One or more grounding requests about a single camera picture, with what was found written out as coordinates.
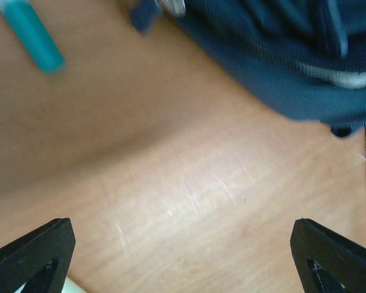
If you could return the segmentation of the navy blue backpack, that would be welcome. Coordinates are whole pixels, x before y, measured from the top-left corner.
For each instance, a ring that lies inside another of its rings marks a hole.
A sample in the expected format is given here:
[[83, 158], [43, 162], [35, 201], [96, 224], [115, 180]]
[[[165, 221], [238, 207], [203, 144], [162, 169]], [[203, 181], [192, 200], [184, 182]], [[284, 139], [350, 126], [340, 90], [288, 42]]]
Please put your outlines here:
[[366, 1], [137, 1], [139, 32], [163, 14], [266, 106], [337, 137], [366, 129]]

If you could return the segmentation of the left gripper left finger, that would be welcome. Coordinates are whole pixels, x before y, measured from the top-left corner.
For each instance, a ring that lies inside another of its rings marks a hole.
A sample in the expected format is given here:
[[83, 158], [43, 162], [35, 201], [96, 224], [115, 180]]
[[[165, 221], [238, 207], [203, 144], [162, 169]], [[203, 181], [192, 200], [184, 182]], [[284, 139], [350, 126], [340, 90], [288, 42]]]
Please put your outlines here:
[[0, 292], [62, 292], [76, 244], [57, 218], [0, 248]]

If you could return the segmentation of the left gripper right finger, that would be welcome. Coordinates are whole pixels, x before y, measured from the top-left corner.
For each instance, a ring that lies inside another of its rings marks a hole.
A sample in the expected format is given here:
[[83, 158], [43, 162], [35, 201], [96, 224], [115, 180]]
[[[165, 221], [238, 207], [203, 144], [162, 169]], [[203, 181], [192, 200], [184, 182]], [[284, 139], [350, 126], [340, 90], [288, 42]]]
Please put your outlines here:
[[366, 248], [311, 219], [295, 221], [290, 248], [304, 292], [366, 292]]

